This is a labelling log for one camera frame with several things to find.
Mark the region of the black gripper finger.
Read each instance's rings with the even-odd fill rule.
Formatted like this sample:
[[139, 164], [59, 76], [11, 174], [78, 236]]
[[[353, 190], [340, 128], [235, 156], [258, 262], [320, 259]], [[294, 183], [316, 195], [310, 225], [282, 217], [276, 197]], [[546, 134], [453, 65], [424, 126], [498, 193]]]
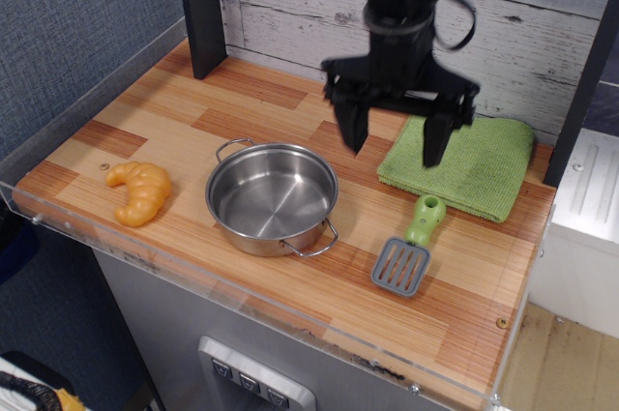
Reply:
[[425, 167], [435, 167], [443, 158], [451, 134], [457, 127], [457, 117], [454, 113], [438, 112], [427, 117], [424, 124], [423, 164]]
[[332, 105], [344, 144], [357, 155], [368, 138], [368, 102], [333, 97]]

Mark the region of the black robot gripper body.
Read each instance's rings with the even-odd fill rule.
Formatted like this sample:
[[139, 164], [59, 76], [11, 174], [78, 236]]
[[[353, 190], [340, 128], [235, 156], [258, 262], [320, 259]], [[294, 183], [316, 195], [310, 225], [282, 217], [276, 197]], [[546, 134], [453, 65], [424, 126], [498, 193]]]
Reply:
[[326, 59], [325, 98], [346, 97], [368, 102], [371, 108], [431, 117], [454, 113], [457, 127], [470, 125], [479, 85], [440, 66], [433, 56], [435, 32], [370, 34], [369, 53]]

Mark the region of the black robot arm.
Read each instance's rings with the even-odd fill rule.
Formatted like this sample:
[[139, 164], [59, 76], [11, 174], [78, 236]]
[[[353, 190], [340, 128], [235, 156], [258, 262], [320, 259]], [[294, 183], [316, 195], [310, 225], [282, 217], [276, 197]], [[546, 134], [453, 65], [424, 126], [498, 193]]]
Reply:
[[[467, 0], [454, 1], [471, 6]], [[364, 146], [373, 107], [425, 117], [426, 167], [441, 162], [453, 131], [472, 123], [479, 85], [443, 68], [433, 56], [437, 2], [368, 0], [368, 55], [322, 62], [325, 97], [350, 150]]]

